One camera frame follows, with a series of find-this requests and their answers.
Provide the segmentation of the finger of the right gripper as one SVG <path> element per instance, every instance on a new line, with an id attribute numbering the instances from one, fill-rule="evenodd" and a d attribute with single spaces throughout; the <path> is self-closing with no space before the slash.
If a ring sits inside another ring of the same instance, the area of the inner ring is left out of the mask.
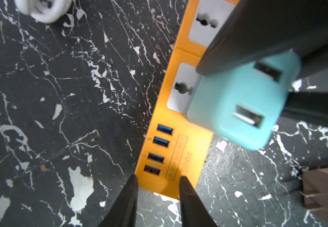
<path id="1" fill-rule="evenodd" d="M 328 127 L 328 93 L 291 92 L 281 116 Z"/>
<path id="2" fill-rule="evenodd" d="M 293 50 L 300 76 L 328 69 L 328 1 L 240 1 L 202 56 L 210 75 Z"/>

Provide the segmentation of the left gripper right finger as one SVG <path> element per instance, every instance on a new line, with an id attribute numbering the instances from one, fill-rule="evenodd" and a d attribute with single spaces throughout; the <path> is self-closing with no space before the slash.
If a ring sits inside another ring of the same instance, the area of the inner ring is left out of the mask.
<path id="1" fill-rule="evenodd" d="M 180 205 L 183 227 L 217 227 L 186 176 L 180 177 Z"/>

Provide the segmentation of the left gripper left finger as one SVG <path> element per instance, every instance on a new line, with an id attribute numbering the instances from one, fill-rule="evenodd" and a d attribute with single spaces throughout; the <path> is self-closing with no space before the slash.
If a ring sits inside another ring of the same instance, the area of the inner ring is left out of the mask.
<path id="1" fill-rule="evenodd" d="M 134 227 L 138 198 L 138 179 L 132 174 L 99 227 Z"/>

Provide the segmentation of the orange power strip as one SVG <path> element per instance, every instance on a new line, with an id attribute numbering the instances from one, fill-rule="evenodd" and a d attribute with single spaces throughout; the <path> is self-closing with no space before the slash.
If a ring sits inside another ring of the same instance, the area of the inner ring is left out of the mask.
<path id="1" fill-rule="evenodd" d="M 200 76 L 196 66 L 237 1 L 189 1 L 135 174 L 139 186 L 179 199 L 181 176 L 195 187 L 213 134 L 184 115 Z"/>

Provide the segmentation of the pink plug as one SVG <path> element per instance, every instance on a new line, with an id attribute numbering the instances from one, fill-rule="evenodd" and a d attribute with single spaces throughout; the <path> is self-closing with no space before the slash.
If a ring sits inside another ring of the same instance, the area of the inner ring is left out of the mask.
<path id="1" fill-rule="evenodd" d="M 302 187 L 303 207 L 328 224 L 328 168 L 304 172 Z"/>

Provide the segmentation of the teal plug adapter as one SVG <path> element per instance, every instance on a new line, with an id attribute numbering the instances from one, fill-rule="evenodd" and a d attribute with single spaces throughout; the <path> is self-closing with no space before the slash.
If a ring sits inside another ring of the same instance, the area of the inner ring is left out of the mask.
<path id="1" fill-rule="evenodd" d="M 185 109 L 186 119 L 250 150 L 268 143 L 302 68 L 287 51 L 203 76 Z"/>

